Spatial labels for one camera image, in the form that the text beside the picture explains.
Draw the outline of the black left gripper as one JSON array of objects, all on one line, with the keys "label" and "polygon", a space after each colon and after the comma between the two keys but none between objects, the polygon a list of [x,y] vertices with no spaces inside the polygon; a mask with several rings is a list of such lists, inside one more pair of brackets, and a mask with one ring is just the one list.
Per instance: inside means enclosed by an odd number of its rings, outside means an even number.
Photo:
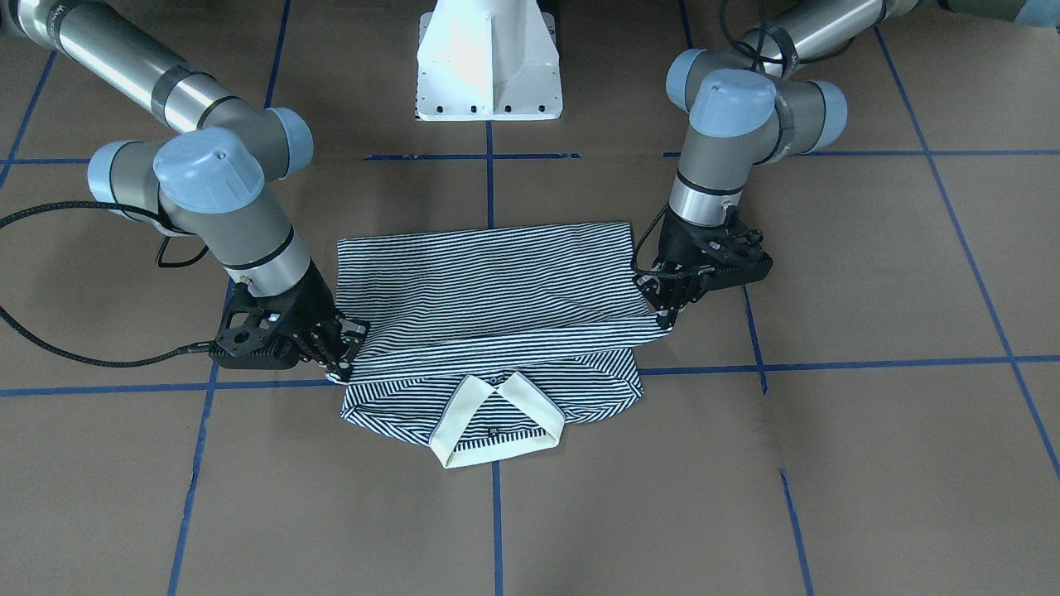
[{"label": "black left gripper", "polygon": [[[656,227],[658,256],[650,268],[639,267],[639,252]],[[670,331],[682,310],[705,294],[763,280],[773,267],[763,240],[760,230],[739,218],[736,207],[723,208],[719,226],[690,223],[665,207],[635,244],[634,283],[658,310],[658,327]]]}]

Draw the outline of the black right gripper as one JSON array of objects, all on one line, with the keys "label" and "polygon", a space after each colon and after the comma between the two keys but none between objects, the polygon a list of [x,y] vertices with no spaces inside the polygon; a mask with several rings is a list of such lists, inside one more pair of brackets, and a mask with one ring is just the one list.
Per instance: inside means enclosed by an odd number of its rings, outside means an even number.
[{"label": "black right gripper", "polygon": [[349,382],[368,335],[369,322],[344,317],[311,264],[280,295],[254,297],[247,284],[235,284],[209,355],[227,369],[287,370],[299,362],[315,362],[328,380]]}]

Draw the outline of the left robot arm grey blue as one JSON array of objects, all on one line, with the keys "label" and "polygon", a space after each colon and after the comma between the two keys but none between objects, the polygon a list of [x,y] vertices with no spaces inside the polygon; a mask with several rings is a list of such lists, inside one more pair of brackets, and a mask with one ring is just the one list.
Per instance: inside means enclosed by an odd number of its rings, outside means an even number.
[{"label": "left robot arm grey blue", "polygon": [[691,48],[667,69],[667,97],[688,117],[672,190],[650,231],[658,231],[651,267],[633,263],[633,280],[670,331],[683,310],[712,291],[748,286],[773,267],[764,234],[740,220],[754,166],[830,146],[849,106],[825,80],[794,80],[805,65],[844,52],[863,31],[908,14],[913,1],[799,1],[778,17],[758,2],[759,21],[742,37],[720,4],[726,50]]}]

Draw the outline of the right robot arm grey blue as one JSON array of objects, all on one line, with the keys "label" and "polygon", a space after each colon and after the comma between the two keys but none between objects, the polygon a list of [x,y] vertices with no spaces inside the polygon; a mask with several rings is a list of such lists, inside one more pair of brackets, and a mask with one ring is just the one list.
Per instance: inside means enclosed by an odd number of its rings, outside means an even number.
[{"label": "right robot arm grey blue", "polygon": [[164,238],[200,238],[234,283],[212,339],[113,368],[205,353],[227,369],[312,362],[332,382],[349,382],[369,325],[338,310],[269,189],[310,165],[306,121],[287,108],[254,108],[105,1],[4,1],[2,29],[83,65],[175,133],[164,142],[99,148],[87,169],[91,201],[42,204],[3,225],[61,209],[106,209],[149,222]]}]

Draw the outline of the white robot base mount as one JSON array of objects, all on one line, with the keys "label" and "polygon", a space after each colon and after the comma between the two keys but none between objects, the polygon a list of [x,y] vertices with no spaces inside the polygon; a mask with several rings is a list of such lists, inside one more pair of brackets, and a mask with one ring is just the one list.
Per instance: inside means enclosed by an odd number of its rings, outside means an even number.
[{"label": "white robot base mount", "polygon": [[438,1],[419,18],[414,113],[428,122],[564,112],[556,1]]}]

